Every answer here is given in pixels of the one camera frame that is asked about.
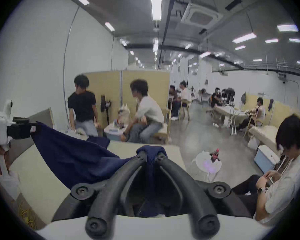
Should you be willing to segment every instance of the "air conditioning unit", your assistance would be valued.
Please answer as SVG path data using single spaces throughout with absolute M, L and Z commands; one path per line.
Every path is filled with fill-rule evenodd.
M 223 14 L 220 14 L 205 6 L 201 6 L 195 3 L 188 3 L 181 22 L 208 30 L 218 21 L 220 21 L 222 17 Z

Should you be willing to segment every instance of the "white wall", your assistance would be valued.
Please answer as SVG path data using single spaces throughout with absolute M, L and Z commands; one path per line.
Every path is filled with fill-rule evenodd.
M 0 32 L 0 111 L 12 99 L 14 116 L 28 117 L 51 107 L 58 128 L 67 127 L 63 98 L 63 60 L 78 6 L 71 0 L 23 0 Z M 111 69 L 112 35 L 79 9 L 69 37 L 66 94 L 82 72 Z M 128 52 L 113 45 L 112 68 L 128 65 Z

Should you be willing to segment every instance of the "person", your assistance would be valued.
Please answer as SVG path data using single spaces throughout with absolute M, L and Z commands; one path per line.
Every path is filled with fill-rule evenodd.
M 179 109 L 181 107 L 181 101 L 182 100 L 188 100 L 189 102 L 191 102 L 191 94 L 187 89 L 187 82 L 185 80 L 183 80 L 180 83 L 180 89 L 181 89 L 181 95 L 180 95 L 180 97 L 178 97 L 176 99 L 176 101 L 174 102 L 174 106 L 172 108 L 172 118 L 171 118 L 172 121 L 176 121 L 176 120 L 179 119 L 178 118 L 178 112 L 179 112 Z
M 244 129 L 248 126 L 250 117 L 252 117 L 250 124 L 254 126 L 261 126 L 263 120 L 265 119 L 266 116 L 266 111 L 263 107 L 263 98 L 259 97 L 256 100 L 256 107 L 250 111 L 252 115 L 250 115 L 248 118 L 244 119 L 240 125 L 236 127 L 236 130 L 241 130 Z
M 296 197 L 300 187 L 300 118 L 291 115 L 281 123 L 276 138 L 277 149 L 283 149 L 291 160 L 283 174 L 270 170 L 263 176 L 252 175 L 232 188 L 256 221 L 274 225 Z M 268 180 L 274 182 L 267 187 Z
M 155 100 L 148 96 L 147 81 L 136 79 L 130 83 L 130 89 L 132 96 L 139 100 L 139 106 L 134 119 L 121 135 L 121 141 L 149 143 L 150 137 L 162 128 L 164 115 Z
M 222 105 L 222 100 L 221 100 L 220 88 L 219 87 L 216 87 L 214 93 L 212 94 L 211 107 L 214 108 L 214 106 L 216 104 L 218 106 Z
M 94 93 L 86 90 L 89 79 L 84 74 L 77 75 L 74 79 L 75 92 L 68 98 L 70 114 L 70 127 L 72 130 L 82 128 L 88 136 L 98 136 L 96 127 L 100 127 Z

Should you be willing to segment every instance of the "jeans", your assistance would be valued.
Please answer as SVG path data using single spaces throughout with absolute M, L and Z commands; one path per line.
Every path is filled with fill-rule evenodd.
M 75 129 L 81 128 L 88 136 L 98 137 L 98 132 L 93 120 L 79 122 L 75 121 Z
M 260 176 L 258 175 L 252 175 L 246 181 L 240 183 L 238 186 L 235 186 L 232 189 L 232 191 L 243 202 L 244 206 L 247 207 L 252 217 L 256 213 L 257 199 L 258 199 L 256 183 L 259 178 Z
M 127 142 L 134 143 L 150 143 L 150 137 L 156 134 L 162 128 L 162 123 L 150 121 L 148 125 L 136 123 L 132 126 L 129 135 L 127 136 Z

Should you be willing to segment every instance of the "storage box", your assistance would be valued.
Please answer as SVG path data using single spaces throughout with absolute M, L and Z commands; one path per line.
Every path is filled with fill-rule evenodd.
M 263 173 L 272 170 L 280 161 L 280 158 L 268 146 L 259 146 L 258 152 L 254 158 L 254 162 L 260 167 Z

